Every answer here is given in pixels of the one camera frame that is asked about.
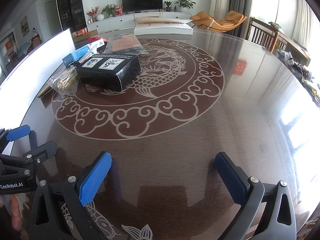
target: white cabinet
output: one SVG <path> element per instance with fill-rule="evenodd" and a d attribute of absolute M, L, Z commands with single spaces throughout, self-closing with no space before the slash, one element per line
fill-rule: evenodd
<path fill-rule="evenodd" d="M 176 18 L 182 20 L 188 20 L 191 17 L 191 13 L 180 12 L 148 12 L 148 13 L 136 13 L 122 15 L 118 17 L 111 17 L 102 21 L 88 24 L 88 31 L 97 30 L 98 33 L 104 33 L 107 31 L 113 31 L 118 29 L 133 28 L 136 26 L 134 18 L 137 17 L 159 17 L 159 18 Z"/>
<path fill-rule="evenodd" d="M 189 20 L 191 17 L 191 13 L 164 12 L 163 17 L 171 19 L 176 18 L 181 20 Z"/>
<path fill-rule="evenodd" d="M 97 30 L 98 33 L 110 31 L 111 29 L 110 29 L 109 20 L 106 19 L 106 20 L 88 24 L 88 31 L 90 32 L 93 30 Z"/>
<path fill-rule="evenodd" d="M 159 17 L 162 18 L 162 13 L 138 13 L 134 15 L 135 18 L 139 17 Z"/>
<path fill-rule="evenodd" d="M 135 27 L 134 15 L 124 15 L 113 17 L 109 20 L 110 29 L 121 29 L 121 28 L 130 28 Z"/>

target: textured grip pad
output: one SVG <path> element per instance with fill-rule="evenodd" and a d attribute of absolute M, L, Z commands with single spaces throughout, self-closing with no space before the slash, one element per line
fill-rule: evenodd
<path fill-rule="evenodd" d="M 236 204 L 244 205 L 247 202 L 246 186 L 243 184 L 236 171 L 221 153 L 216 155 L 214 159 L 214 166 L 218 171 L 223 183 L 226 185 L 233 201 Z"/>
<path fill-rule="evenodd" d="M 96 195 L 101 183 L 107 175 L 111 167 L 111 155 L 110 153 L 104 153 L 104 155 L 98 160 L 93 167 L 87 178 L 80 186 L 79 200 L 82 206 L 89 204 Z"/>
<path fill-rule="evenodd" d="M 10 130 L 6 138 L 8 141 L 13 142 L 19 138 L 29 135 L 29 133 L 30 127 L 28 125 L 23 125 L 21 127 Z"/>

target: plastic bag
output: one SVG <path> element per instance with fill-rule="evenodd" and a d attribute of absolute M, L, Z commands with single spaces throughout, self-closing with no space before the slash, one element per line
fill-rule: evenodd
<path fill-rule="evenodd" d="M 59 95 L 75 96 L 78 89 L 79 76 L 76 68 L 70 67 L 49 78 L 47 83 Z"/>
<path fill-rule="evenodd" d="M 149 54 L 133 33 L 119 34 L 109 38 L 106 54 Z"/>

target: red banner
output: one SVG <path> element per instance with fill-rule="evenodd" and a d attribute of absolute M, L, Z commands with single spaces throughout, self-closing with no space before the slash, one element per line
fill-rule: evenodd
<path fill-rule="evenodd" d="M 12 47 L 12 43 L 11 41 L 8 41 L 6 44 L 5 44 L 5 48 L 8 50 Z"/>
<path fill-rule="evenodd" d="M 233 70 L 233 75 L 242 76 L 245 68 L 247 67 L 247 62 L 238 60 L 236 63 L 236 66 Z"/>

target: red package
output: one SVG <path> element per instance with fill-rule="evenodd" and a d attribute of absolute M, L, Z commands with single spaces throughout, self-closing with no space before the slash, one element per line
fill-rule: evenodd
<path fill-rule="evenodd" d="M 122 15 L 122 9 L 117 5 L 115 6 L 115 14 L 116 14 L 116 17 Z"/>
<path fill-rule="evenodd" d="M 90 42 L 90 43 L 92 43 L 92 42 L 94 42 L 94 41 L 97 41 L 97 40 L 100 40 L 100 39 L 102 39 L 102 37 L 91 37 L 91 38 L 87 38 L 87 40 Z"/>

